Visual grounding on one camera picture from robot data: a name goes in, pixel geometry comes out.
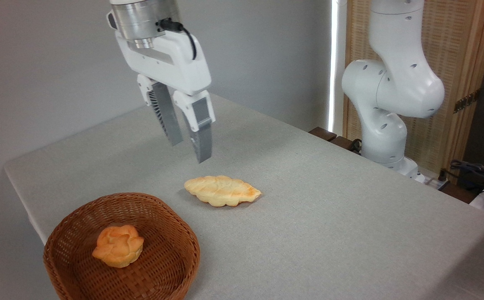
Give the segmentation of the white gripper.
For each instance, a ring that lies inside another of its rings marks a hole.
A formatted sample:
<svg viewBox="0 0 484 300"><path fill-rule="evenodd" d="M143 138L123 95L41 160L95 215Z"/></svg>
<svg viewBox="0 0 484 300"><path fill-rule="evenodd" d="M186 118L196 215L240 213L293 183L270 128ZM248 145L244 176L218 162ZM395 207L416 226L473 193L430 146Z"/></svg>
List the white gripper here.
<svg viewBox="0 0 484 300"><path fill-rule="evenodd" d="M174 102L183 112L197 162L211 158L216 117L207 89L212 79L198 40L194 38L197 56L192 59L192 47L185 34L167 32L155 37L150 49L138 49L119 32L115 38L130 69L141 74L137 76L141 95L154 110L170 144L183 142L183 137L168 87L176 90Z"/></svg>

